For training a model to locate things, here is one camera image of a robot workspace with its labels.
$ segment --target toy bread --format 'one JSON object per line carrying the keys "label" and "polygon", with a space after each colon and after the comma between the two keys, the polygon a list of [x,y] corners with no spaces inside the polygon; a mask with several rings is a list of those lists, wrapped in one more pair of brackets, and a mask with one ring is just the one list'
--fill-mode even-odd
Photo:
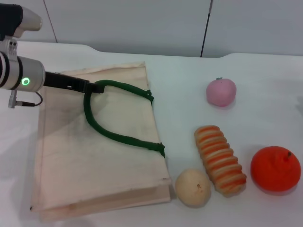
{"label": "toy bread", "polygon": [[220,128],[203,126],[195,131],[194,136],[203,165],[216,190],[230,196],[244,189],[246,175]]}

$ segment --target white table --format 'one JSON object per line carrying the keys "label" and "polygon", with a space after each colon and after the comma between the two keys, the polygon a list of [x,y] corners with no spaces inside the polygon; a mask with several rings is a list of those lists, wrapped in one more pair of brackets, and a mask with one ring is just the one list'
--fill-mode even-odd
{"label": "white table", "polygon": [[[212,188],[210,201],[201,209],[173,200],[41,224],[29,211],[38,108],[8,109],[10,92],[0,89],[0,227],[302,226],[303,180],[289,195],[265,194],[251,180],[250,161],[260,148],[277,145],[291,150],[303,164],[303,57],[237,53],[201,59],[27,42],[19,42],[18,54],[40,60],[54,72],[145,61],[172,179],[186,168],[204,171],[193,133],[206,124],[222,129],[248,179],[246,190],[232,198]],[[217,77],[237,85],[236,103],[230,107],[217,108],[205,100],[207,84]],[[38,97],[19,92],[18,100],[37,102]]]}

